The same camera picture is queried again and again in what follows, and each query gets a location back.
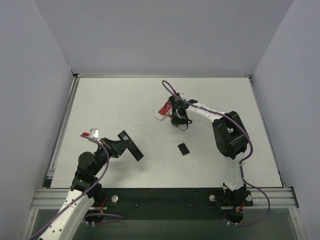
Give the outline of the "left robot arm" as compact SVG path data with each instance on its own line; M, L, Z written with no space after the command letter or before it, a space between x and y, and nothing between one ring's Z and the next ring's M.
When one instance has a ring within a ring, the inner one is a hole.
M97 140L84 132L80 137L96 144L97 150L80 154L74 179L60 210L30 237L31 240L71 240L89 209L105 200L100 181L109 168L110 159L119 158L134 145L128 136L119 140L105 137Z

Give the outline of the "black battery cover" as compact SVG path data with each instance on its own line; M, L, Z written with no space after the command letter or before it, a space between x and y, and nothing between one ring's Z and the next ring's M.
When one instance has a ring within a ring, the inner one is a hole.
M181 143L177 147L183 156L188 155L190 153L190 150L188 149L185 143Z

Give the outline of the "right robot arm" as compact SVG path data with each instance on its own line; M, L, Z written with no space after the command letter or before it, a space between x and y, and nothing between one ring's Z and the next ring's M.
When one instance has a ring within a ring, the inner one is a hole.
M250 192L244 182L241 160L247 151L248 139L244 125L237 112L213 113L194 99L189 101L179 99L179 94L170 96L171 123L173 126L188 126L193 122L201 123L213 129L215 144L224 156L223 191L229 202L240 203L251 201Z

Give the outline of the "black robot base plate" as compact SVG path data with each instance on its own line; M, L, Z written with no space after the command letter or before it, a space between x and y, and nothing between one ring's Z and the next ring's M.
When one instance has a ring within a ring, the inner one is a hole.
M244 188L102 188L89 212L126 220L221 220L225 212L233 217L251 206L253 196Z

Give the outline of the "black remote control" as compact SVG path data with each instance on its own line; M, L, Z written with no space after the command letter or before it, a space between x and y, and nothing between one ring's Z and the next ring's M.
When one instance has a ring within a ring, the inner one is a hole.
M143 157L143 153L140 151L138 146L134 143L134 141L131 139L129 134L123 130L117 135L121 140L129 140L130 143L127 146L127 149L130 151L130 153L133 155L133 157L136 159L137 162L139 162Z

